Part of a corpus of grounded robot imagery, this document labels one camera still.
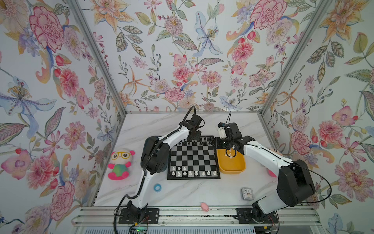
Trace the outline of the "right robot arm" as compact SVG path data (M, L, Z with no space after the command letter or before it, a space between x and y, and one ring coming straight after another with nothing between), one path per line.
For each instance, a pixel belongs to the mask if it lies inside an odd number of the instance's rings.
M235 150L269 169L278 179L277 189L252 204L251 215L260 221L269 214L294 207L315 194L310 171L302 160L293 161L276 150L262 146L254 138L243 136L236 123L219 123L219 136L213 141L217 148Z

